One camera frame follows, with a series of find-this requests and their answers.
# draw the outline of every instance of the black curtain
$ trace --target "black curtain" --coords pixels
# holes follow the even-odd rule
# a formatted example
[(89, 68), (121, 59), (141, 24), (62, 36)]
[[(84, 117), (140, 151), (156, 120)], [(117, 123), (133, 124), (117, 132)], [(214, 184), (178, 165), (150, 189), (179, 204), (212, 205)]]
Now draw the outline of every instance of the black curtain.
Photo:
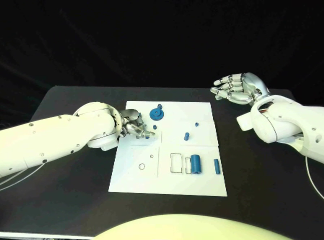
[(244, 72), (324, 106), (324, 2), (0, 1), (0, 123), (55, 85), (209, 88)]

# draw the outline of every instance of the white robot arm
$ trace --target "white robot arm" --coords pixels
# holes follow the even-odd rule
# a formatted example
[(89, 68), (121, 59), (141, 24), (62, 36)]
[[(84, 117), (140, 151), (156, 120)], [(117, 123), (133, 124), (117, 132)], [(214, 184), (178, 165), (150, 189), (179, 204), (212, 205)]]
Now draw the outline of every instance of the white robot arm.
[(76, 152), (86, 144), (104, 151), (117, 146), (125, 134), (137, 138), (144, 130), (133, 109), (117, 111), (110, 105), (85, 104), (73, 115), (59, 115), (0, 131), (0, 177)]
[(251, 105), (237, 117), (243, 131), (253, 129), (266, 142), (290, 145), (306, 157), (324, 163), (324, 107), (302, 106), (293, 100), (270, 95), (263, 81), (251, 73), (234, 74), (214, 81), (215, 99)]

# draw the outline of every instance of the white paper sheet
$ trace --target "white paper sheet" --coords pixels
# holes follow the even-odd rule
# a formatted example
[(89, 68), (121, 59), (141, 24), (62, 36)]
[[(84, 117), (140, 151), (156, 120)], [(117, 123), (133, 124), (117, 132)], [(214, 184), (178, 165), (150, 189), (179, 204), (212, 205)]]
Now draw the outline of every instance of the white paper sheet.
[[(149, 112), (157, 104), (162, 104), (165, 116), (153, 121)], [(156, 136), (136, 139), (127, 135), (120, 139), (108, 191), (225, 197), (209, 103), (127, 101), (125, 108), (139, 110), (147, 130), (156, 132)], [(188, 141), (183, 141), (185, 132), (189, 133)], [(180, 162), (170, 154), (180, 154)], [(186, 160), (193, 154), (201, 158), (201, 174), (186, 173)], [(220, 161), (221, 174), (215, 174), (214, 159)], [(182, 173), (170, 171), (172, 161)]]

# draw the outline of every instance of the robotic hand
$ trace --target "robotic hand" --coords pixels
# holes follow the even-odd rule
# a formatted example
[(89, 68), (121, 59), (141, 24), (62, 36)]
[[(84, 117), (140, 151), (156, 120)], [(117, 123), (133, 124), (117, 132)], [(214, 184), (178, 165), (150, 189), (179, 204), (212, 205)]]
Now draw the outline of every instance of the robotic hand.
[(0, 131), (0, 177), (76, 152), (86, 144), (110, 150), (127, 134), (143, 138), (144, 129), (134, 109), (117, 111), (110, 105), (89, 102), (73, 113), (37, 120)]
[(302, 106), (270, 95), (263, 81), (251, 73), (233, 74), (214, 81), (215, 99), (248, 104), (250, 112), (237, 117), (243, 131), (253, 129), (266, 142), (290, 145), (306, 157), (324, 163), (324, 107)]

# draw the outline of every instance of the black table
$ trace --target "black table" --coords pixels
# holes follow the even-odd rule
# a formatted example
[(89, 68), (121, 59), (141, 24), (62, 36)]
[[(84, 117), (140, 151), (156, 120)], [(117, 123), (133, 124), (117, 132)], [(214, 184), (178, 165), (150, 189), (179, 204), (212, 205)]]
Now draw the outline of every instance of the black table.
[[(272, 93), (292, 98), (288, 90)], [(124, 109), (134, 100), (211, 103), (228, 196), (108, 192), (115, 148), (84, 147), (0, 192), (0, 232), (95, 236), (146, 216), (195, 214), (295, 239), (324, 239), (324, 201), (309, 184), (303, 157), (288, 145), (266, 144), (251, 130), (240, 130), (235, 117), (248, 106), (215, 101), (208, 89), (56, 86), (31, 121), (72, 114), (91, 101)], [(324, 193), (324, 165), (309, 160), (309, 169)]]

